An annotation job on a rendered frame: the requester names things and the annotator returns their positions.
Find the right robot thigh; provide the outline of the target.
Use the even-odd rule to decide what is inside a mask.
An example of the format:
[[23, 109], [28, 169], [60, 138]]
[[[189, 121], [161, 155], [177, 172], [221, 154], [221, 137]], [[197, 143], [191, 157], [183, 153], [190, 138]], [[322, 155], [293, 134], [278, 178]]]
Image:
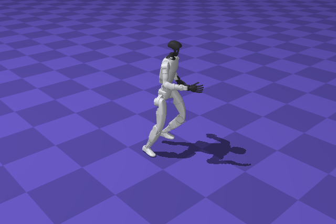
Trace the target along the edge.
[[163, 95], [159, 95], [154, 99], [154, 105], [158, 106], [156, 111], [156, 126], [158, 133], [162, 132], [166, 119], [166, 100], [163, 99]]

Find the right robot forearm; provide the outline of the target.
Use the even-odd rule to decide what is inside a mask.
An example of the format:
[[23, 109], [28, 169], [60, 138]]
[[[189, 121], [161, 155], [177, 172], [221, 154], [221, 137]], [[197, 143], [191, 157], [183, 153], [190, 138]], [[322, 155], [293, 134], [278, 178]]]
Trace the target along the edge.
[[166, 82], [164, 86], [173, 91], [174, 90], [180, 90], [180, 91], [187, 90], [187, 86], [184, 86], [182, 84], [178, 85], [178, 84]]

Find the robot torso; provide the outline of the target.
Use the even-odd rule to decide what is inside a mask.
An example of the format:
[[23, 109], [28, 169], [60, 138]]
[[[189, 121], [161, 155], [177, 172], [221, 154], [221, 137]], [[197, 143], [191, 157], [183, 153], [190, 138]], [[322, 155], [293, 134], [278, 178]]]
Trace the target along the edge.
[[[171, 60], [171, 59], [173, 59], [173, 57], [170, 57], [169, 59], [167, 59], [165, 57], [162, 61], [162, 63], [165, 62], [165, 61], [168, 61], [169, 65], [170, 65], [169, 78], [167, 80], [169, 83], [173, 82], [176, 71], [178, 69], [178, 65], [179, 65], [178, 57], [176, 57], [176, 56], [174, 56], [174, 57], [175, 57], [175, 60]], [[158, 96], [163, 95], [163, 99], [167, 100], [171, 96], [172, 90], [166, 89], [166, 88], [163, 87], [162, 70], [161, 69], [160, 69], [160, 75], [159, 75], [159, 83], [161, 83], [162, 85], [161, 85], [161, 88], [158, 91]]]

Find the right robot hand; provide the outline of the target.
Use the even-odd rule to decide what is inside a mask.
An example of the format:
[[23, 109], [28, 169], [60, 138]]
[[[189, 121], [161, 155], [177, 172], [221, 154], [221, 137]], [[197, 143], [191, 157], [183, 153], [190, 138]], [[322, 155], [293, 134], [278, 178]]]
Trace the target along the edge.
[[[197, 87], [201, 87], [201, 86], [203, 86], [203, 85], [200, 85], [200, 86], [196, 86], [196, 84], [198, 84], [199, 82], [197, 82], [197, 83], [195, 83], [195, 84], [193, 84], [193, 85], [187, 85], [187, 84], [185, 84], [184, 86], [187, 86], [187, 90], [185, 90], [185, 91], [192, 91], [192, 92], [197, 92], [197, 93], [202, 93], [202, 91], [203, 91], [203, 89], [202, 88], [204, 88], [204, 87], [202, 87], [202, 88], [197, 88]], [[202, 90], [199, 90], [199, 89], [202, 89]], [[201, 92], [199, 92], [199, 91], [201, 91]]]

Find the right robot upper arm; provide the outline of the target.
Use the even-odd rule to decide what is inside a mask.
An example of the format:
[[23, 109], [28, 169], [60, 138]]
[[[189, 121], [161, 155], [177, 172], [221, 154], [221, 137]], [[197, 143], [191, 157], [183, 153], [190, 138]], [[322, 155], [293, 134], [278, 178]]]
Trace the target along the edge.
[[[163, 87], [166, 88], [164, 85], [166, 82], [168, 82], [169, 78], [169, 69], [170, 65], [168, 61], [165, 61], [161, 64], [161, 70], [162, 70], [162, 80], [163, 80]], [[167, 89], [167, 88], [166, 88]]]

